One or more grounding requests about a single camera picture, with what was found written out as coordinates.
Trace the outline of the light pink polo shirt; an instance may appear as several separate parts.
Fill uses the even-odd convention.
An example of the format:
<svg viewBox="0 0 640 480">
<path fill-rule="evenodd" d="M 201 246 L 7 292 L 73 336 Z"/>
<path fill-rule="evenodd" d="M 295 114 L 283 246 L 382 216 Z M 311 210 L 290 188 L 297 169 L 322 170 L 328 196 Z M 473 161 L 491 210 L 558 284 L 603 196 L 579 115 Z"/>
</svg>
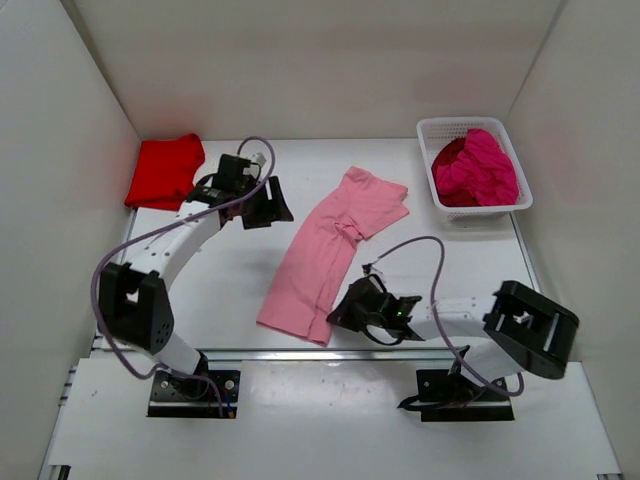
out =
<svg viewBox="0 0 640 480">
<path fill-rule="evenodd" d="M 268 289 L 256 323 L 326 346 L 327 318 L 358 244 L 409 214 L 408 188 L 351 167 L 306 217 Z"/>
</svg>

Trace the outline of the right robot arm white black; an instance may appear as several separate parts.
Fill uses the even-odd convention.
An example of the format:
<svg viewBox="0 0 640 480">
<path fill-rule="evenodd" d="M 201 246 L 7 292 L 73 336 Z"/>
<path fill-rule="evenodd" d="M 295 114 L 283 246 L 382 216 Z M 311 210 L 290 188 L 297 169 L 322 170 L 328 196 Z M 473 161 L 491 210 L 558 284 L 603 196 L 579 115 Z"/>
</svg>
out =
<svg viewBox="0 0 640 480">
<path fill-rule="evenodd" d="M 465 401 L 483 388 L 519 396 L 522 386 L 509 391 L 498 382 L 526 372 L 563 378 L 580 326 L 572 311 L 517 281 L 486 297 L 435 300 L 395 296 L 375 274 L 352 283 L 327 321 L 367 338 L 383 330 L 391 346 L 442 339 L 454 356 L 449 391 Z"/>
</svg>

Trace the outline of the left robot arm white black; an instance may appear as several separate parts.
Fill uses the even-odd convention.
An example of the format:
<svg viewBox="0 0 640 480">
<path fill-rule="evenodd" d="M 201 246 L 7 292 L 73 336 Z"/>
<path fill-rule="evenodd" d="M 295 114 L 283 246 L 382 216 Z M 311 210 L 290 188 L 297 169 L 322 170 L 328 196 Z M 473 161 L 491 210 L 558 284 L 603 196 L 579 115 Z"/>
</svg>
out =
<svg viewBox="0 0 640 480">
<path fill-rule="evenodd" d="M 198 180 L 174 221 L 143 235 L 146 244 L 123 263 L 104 260 L 94 279 L 98 329 L 112 347 L 126 345 L 155 362 L 155 371 L 190 401 L 219 389 L 208 359 L 175 331 L 169 290 L 181 270 L 234 218 L 244 229 L 291 222 L 294 217 L 273 175 L 274 156 L 224 154 L 215 172 Z"/>
</svg>

